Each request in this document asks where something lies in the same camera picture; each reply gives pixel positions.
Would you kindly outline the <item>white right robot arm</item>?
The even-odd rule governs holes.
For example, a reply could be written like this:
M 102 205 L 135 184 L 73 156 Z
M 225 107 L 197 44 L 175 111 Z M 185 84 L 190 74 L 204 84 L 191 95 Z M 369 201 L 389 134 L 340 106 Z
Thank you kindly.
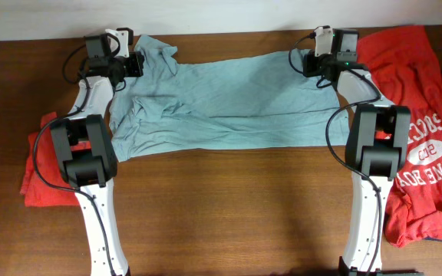
M 357 62 L 356 30 L 324 25 L 309 38 L 315 47 L 303 57 L 303 75 L 329 81 L 354 114 L 345 156 L 338 160 L 351 171 L 353 184 L 350 231 L 338 274 L 381 275 L 385 206 L 406 161 L 411 112 L 387 99 Z

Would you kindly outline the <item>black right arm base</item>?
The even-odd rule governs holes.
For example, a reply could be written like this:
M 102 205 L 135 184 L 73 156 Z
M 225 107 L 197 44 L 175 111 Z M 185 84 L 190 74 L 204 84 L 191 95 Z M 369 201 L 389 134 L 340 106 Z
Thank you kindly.
M 425 276 L 425 273 L 414 270 L 402 270 L 402 271 L 376 270 L 368 274 L 366 271 L 359 271 L 357 268 L 348 267 L 345 264 L 343 257 L 340 257 L 338 263 L 338 275 L 339 276 L 366 276 L 366 275 L 367 276 Z

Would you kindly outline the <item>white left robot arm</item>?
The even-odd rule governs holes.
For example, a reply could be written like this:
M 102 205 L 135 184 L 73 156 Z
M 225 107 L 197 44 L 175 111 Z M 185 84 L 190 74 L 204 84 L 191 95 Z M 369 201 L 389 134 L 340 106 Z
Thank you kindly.
M 50 126 L 61 178 L 77 198 L 91 253 L 92 275 L 129 275 L 114 213 L 117 157 L 104 118 L 126 77 L 143 74 L 142 54 L 130 51 L 129 28 L 107 29 L 85 39 L 79 93 L 67 116 Z

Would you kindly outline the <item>light blue t-shirt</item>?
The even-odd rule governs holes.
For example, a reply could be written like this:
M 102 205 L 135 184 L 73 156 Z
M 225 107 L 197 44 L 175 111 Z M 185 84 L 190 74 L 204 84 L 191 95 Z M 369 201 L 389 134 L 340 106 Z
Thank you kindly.
M 143 75 L 110 105 L 117 158 L 179 150 L 340 146 L 348 115 L 330 87 L 302 75 L 303 51 L 181 64 L 177 48 L 149 36 L 135 47 Z

